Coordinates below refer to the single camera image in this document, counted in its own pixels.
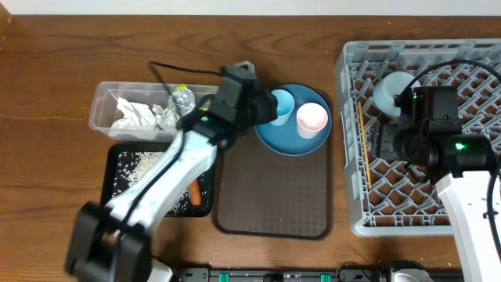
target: clear plastic container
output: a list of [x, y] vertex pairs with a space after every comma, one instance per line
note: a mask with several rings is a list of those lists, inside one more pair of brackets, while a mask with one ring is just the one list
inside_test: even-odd
[[[168, 84], [174, 90], [178, 84]], [[186, 85], [195, 93], [196, 99], [203, 95], [215, 94], [218, 86], [209, 85]], [[145, 130], [145, 129], [119, 129], [111, 128], [111, 125], [123, 114], [117, 109], [118, 98], [128, 102], [143, 103], [150, 108], [156, 104], [165, 108], [168, 105], [168, 94], [160, 83], [142, 82], [113, 82], [99, 83], [94, 101], [92, 102], [89, 126], [108, 135], [111, 139], [120, 141], [148, 141], [148, 142], [171, 142], [175, 130]]]

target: dish rack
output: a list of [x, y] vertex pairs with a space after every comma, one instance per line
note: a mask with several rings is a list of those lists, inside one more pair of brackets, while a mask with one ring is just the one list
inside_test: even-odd
[[[417, 75], [428, 67], [453, 59], [486, 63], [501, 72], [501, 39], [348, 42], [336, 62], [337, 109], [344, 134], [344, 181], [351, 229], [359, 237], [452, 235], [444, 206], [430, 183], [417, 183], [403, 161], [363, 157], [358, 101], [370, 151], [372, 127], [395, 123], [373, 103], [373, 87], [393, 71]], [[463, 133], [487, 136], [501, 153], [501, 85], [480, 67], [446, 66], [420, 79], [423, 86], [458, 88]], [[411, 166], [418, 176], [423, 168]], [[372, 189], [367, 174], [370, 173]]]

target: black tray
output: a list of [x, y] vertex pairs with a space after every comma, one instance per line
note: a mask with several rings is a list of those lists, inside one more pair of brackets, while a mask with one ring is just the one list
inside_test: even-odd
[[[101, 205], [104, 206], [109, 200], [111, 200], [114, 193], [119, 194], [118, 190], [123, 193], [128, 188], [128, 180], [122, 178], [123, 172], [118, 166], [119, 159], [121, 166], [125, 166], [127, 164], [128, 169], [133, 169], [135, 167], [134, 162], [137, 158], [134, 153], [164, 152], [167, 150], [169, 145], [170, 144], [166, 143], [118, 143], [113, 145], [108, 151], [103, 190], [101, 192]], [[203, 217], [208, 215], [209, 212], [211, 212], [212, 207], [213, 174], [214, 165], [198, 177], [200, 192], [202, 193], [202, 204], [193, 206], [189, 201], [189, 194], [186, 194], [181, 196], [182, 199], [179, 200], [179, 206], [181, 208], [179, 208], [176, 213], [169, 211], [165, 216]]]

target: brown tray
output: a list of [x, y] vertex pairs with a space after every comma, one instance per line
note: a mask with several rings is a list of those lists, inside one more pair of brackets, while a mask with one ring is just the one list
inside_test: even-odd
[[323, 239], [333, 226], [332, 148], [331, 131], [318, 150], [288, 157], [250, 129], [219, 163], [214, 226], [229, 234]]

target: wooden stick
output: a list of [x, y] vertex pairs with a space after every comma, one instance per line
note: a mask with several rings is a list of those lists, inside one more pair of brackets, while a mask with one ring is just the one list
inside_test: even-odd
[[373, 188], [373, 184], [370, 182], [369, 157], [367, 156], [366, 127], [363, 124], [362, 104], [360, 103], [360, 101], [359, 101], [359, 116], [360, 116], [360, 127], [362, 128], [363, 155], [364, 158], [366, 159], [367, 182], [369, 183], [369, 190], [371, 190]]

